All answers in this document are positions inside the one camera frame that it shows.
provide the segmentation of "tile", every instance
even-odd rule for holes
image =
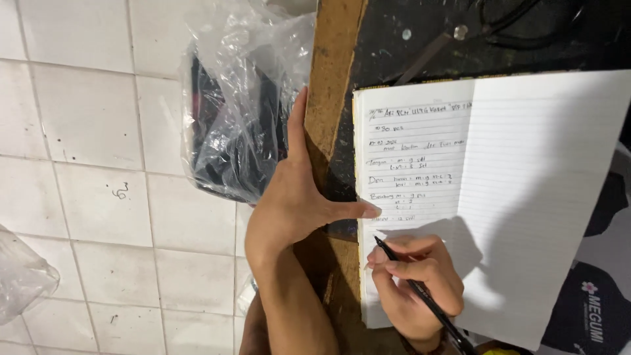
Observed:
[[[160,306],[153,250],[76,242],[74,251],[88,301]]]
[[[146,170],[184,175],[180,158],[180,84],[146,76],[137,76],[136,82]]]
[[[165,354],[160,309],[90,303],[101,352]]]
[[[156,248],[234,255],[235,202],[196,189],[185,177],[148,175]]]
[[[97,355],[95,352],[85,352],[85,351],[71,351],[71,350],[60,350],[53,349],[51,347],[37,347],[38,355]]]
[[[32,61],[132,73],[125,0],[20,0]]]
[[[239,355],[241,349],[241,340],[243,340],[243,328],[245,326],[245,317],[235,317],[235,352],[234,355]]]
[[[20,239],[59,272],[59,286],[52,297],[84,301],[70,241],[27,236]]]
[[[0,340],[19,342],[20,344],[31,344],[31,338],[28,336],[24,319],[19,316],[9,323],[0,326]]]
[[[232,317],[164,310],[169,355],[232,355]]]
[[[235,274],[235,315],[237,316],[245,316],[247,312],[242,312],[241,309],[237,305],[237,300],[241,295],[241,292],[248,287],[245,282],[248,279],[248,276],[252,274],[250,270],[250,265],[247,263],[246,258],[236,257],[235,258],[236,266],[236,274]]]
[[[56,164],[72,239],[152,246],[144,173]]]
[[[142,169],[134,77],[35,65],[53,160]]]
[[[0,157],[0,229],[67,237],[52,163]]]
[[[130,0],[137,73],[177,77],[182,53],[192,39],[184,16],[196,0]]]
[[[245,256],[245,232],[254,209],[247,203],[237,203],[237,231],[235,255]]]
[[[162,307],[233,314],[234,257],[156,249]]]
[[[97,351],[85,302],[47,299],[24,319],[35,345]]]
[[[7,342],[0,342],[0,354],[37,355],[32,345],[20,345]]]
[[[0,78],[0,154],[46,159],[28,65],[0,61]]]
[[[25,60],[15,0],[0,0],[0,58]]]

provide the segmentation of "bracelet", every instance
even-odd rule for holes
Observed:
[[[445,352],[445,349],[447,349],[447,333],[445,331],[445,328],[440,330],[440,343],[438,347],[426,354],[417,351],[412,346],[412,344],[410,344],[410,342],[405,339],[403,335],[401,335],[401,333],[399,333],[399,337],[401,338],[401,342],[403,343],[403,349],[408,352],[408,355],[442,355],[442,353]]]

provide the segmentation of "person's right hand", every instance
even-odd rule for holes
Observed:
[[[436,304],[451,317],[464,308],[463,282],[438,236],[420,239],[403,236],[385,242],[401,261],[390,261],[378,246],[368,255],[368,267],[373,270],[372,279],[381,305],[390,322],[417,351],[433,351],[440,344],[442,324],[406,280],[424,282]],[[398,285],[393,276],[400,279]]]

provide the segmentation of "forearm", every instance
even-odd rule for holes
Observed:
[[[272,354],[338,354],[331,322],[291,249],[249,261],[267,316]]]

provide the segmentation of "notebook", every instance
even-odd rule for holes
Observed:
[[[631,71],[353,95],[357,193],[382,209],[359,222],[365,324],[391,326],[365,268],[373,236],[437,234],[464,281],[456,325],[536,350],[608,171]]]

